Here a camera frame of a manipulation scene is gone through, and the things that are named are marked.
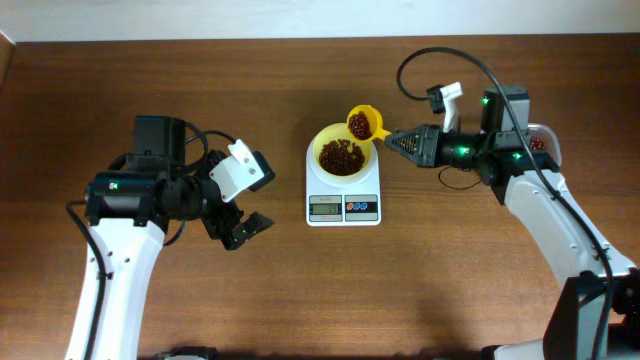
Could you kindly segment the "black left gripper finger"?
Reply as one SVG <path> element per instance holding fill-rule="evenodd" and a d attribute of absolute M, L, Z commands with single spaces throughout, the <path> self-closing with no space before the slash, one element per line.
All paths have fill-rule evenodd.
<path fill-rule="evenodd" d="M 225 231 L 220 234 L 220 240 L 226 250 L 236 250 L 250 238 L 250 233 L 244 228 Z"/>
<path fill-rule="evenodd" d="M 275 222 L 259 212 L 253 212 L 242 224 L 241 235 L 243 238 L 251 238 L 272 227 Z"/>

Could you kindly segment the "yellow plastic measuring scoop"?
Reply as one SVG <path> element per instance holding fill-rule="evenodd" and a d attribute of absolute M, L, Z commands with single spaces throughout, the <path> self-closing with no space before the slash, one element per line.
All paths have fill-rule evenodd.
<path fill-rule="evenodd" d="M 364 141 L 357 140 L 356 138 L 354 138 L 351 135 L 351 133 L 350 133 L 350 131 L 348 129 L 348 125 L 347 125 L 349 117 L 354 113 L 358 113 L 359 111 L 363 111 L 366 114 L 366 116 L 367 116 L 367 118 L 369 120 L 369 123 L 371 125 L 371 131 L 372 131 L 372 136 L 369 139 L 364 140 Z M 391 134 L 390 131 L 388 131 L 388 130 L 386 130 L 384 128 L 383 118 L 382 118 L 381 113 L 371 105 L 357 105 L 357 106 L 355 106 L 349 112 L 349 114 L 347 115 L 346 125 L 347 125 L 347 132 L 348 132 L 350 138 L 352 140 L 355 140 L 355 141 L 358 141 L 358 142 L 366 142 L 366 141 L 374 141 L 374 140 L 384 141 L 385 137 L 387 135 Z"/>

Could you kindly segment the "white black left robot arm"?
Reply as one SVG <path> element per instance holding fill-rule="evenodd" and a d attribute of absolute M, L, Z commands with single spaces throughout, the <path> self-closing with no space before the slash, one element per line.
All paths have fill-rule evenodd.
<path fill-rule="evenodd" d="M 203 224 L 206 233 L 236 250 L 273 220 L 250 215 L 234 199 L 258 191 L 275 173 L 264 156 L 231 139 L 227 151 L 207 147 L 208 134 L 185 120 L 156 115 L 135 119 L 134 148 L 87 186 L 84 216 L 66 210 L 87 242 L 86 268 L 69 359 L 134 359 L 146 294 L 161 250 L 174 243 L 168 225 Z M 186 161 L 198 140 L 202 156 Z"/>

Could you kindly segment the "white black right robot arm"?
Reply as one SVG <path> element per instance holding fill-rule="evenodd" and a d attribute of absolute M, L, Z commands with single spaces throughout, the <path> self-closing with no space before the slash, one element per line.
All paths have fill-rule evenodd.
<path fill-rule="evenodd" d="M 419 167 L 474 170 L 498 202 L 529 231 L 562 288 L 539 340 L 484 348 L 484 359 L 636 359 L 639 269 L 597 230 L 569 192 L 557 143 L 534 151 L 529 95 L 521 86 L 489 87 L 481 130 L 460 131 L 459 89 L 434 87 L 428 98 L 445 115 L 385 137 Z"/>

